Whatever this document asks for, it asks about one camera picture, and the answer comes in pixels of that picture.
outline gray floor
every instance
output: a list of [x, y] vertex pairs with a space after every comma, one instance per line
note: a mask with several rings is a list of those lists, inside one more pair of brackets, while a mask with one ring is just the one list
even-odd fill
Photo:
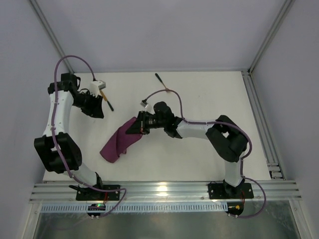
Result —
[[[246, 202], [251, 214], [261, 202]], [[83, 214], [42, 214], [34, 239], [299, 239], [289, 202], [269, 202], [253, 219], [223, 212], [114, 214], [99, 220]]]

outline metal frame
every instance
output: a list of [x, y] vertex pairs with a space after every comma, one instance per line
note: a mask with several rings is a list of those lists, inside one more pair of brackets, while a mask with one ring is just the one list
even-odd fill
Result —
[[[34, 13], [41, 22], [44, 30], [48, 34], [54, 48], [60, 57], [65, 56], [61, 45], [59, 44], [52, 28], [49, 25], [45, 15], [43, 14], [37, 0], [28, 0]], [[263, 145], [264, 154], [267, 159], [269, 171], [272, 172], [272, 180], [260, 181], [259, 183], [266, 191], [268, 201], [289, 200], [292, 211], [297, 223], [298, 230], [302, 239], [314, 238], [307, 223], [307, 217], [302, 210], [302, 197], [295, 181], [285, 180], [285, 174], [282, 169], [281, 159], [276, 149], [276, 145], [272, 139], [272, 134], [269, 130], [268, 123], [263, 112], [263, 107], [259, 99], [252, 72], [263, 57], [268, 46], [271, 44], [274, 36], [280, 28], [283, 20], [291, 9], [295, 0], [285, 0], [279, 13], [268, 31], [263, 43], [261, 44], [250, 68], [242, 70], [242, 76], [248, 98], [251, 104], [252, 112], [257, 125], [258, 133]], [[64, 60], [64, 64], [73, 73], [72, 66], [69, 61]], [[120, 184], [127, 189], [127, 195], [122, 202], [123, 205], [146, 205], [146, 204], [161, 204], [161, 203], [189, 203], [192, 205], [200, 205], [207, 203], [232, 202], [234, 200], [210, 200], [207, 192], [207, 184], [209, 182], [111, 182], [112, 184]], [[75, 184], [74, 182], [45, 182], [36, 184], [31, 197], [32, 204], [29, 218], [24, 230], [23, 239], [32, 238], [35, 233], [35, 228], [39, 213], [45, 206], [54, 205], [83, 205], [83, 202], [75, 201], [76, 193], [70, 189], [68, 185]], [[255, 198], [247, 199], [246, 201], [262, 201], [261, 190], [252, 183]]]

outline maroon cloth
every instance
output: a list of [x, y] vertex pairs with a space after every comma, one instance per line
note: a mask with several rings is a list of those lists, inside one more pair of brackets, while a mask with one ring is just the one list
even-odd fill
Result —
[[106, 161], [114, 163], [119, 159], [121, 153], [126, 153], [126, 149], [142, 138], [142, 134], [125, 134], [125, 131], [135, 122], [136, 117], [131, 118], [112, 135], [109, 141], [100, 151]]

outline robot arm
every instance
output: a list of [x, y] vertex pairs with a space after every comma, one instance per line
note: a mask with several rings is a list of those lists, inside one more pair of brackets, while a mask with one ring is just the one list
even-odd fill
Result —
[[[151, 128], [164, 128], [173, 138], [203, 138], [208, 139], [217, 153], [225, 160], [224, 186], [228, 194], [237, 197], [241, 192], [244, 179], [240, 173], [240, 157], [247, 149], [248, 140], [238, 130], [221, 124], [191, 124], [175, 117], [165, 102], [154, 105], [155, 114], [141, 111], [135, 123], [126, 134], [149, 134]], [[236, 125], [227, 116], [220, 116], [216, 121]]]
[[[90, 83], [89, 89], [79, 91], [80, 80], [80, 78], [69, 73], [61, 75], [61, 81], [58, 82], [58, 107], [54, 119], [55, 136], [74, 176], [94, 186], [99, 181], [99, 176], [82, 163], [81, 150], [69, 135], [69, 120], [72, 106], [79, 107], [84, 114], [90, 117], [104, 117], [100, 90], [105, 88], [105, 82], [93, 81]], [[54, 83], [50, 84], [48, 92], [51, 102], [48, 123], [43, 136], [34, 140], [34, 147], [47, 171], [66, 173], [52, 139], [51, 118], [54, 104], [56, 104]]]

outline white table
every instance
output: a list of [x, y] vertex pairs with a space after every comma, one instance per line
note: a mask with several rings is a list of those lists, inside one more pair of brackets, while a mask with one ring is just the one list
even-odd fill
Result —
[[[269, 180], [270, 175], [258, 131], [249, 104], [241, 72], [159, 72], [166, 86], [177, 91], [183, 101], [183, 112], [191, 120], [215, 120], [227, 115], [250, 136], [251, 156], [245, 159], [244, 174], [256, 180]], [[91, 74], [77, 74], [81, 87], [88, 87]], [[114, 164], [100, 155], [112, 134], [138, 111], [154, 91], [163, 89], [153, 72], [99, 73], [106, 82], [104, 93], [115, 111], [103, 101], [104, 119], [93, 119], [73, 107], [70, 136], [82, 151], [83, 162], [109, 181], [220, 181], [225, 175], [224, 161], [208, 140], [170, 138], [162, 129], [131, 145]], [[179, 103], [173, 93], [159, 93], [149, 102], [165, 101], [176, 116]], [[71, 180], [65, 175], [45, 172], [43, 180]]]

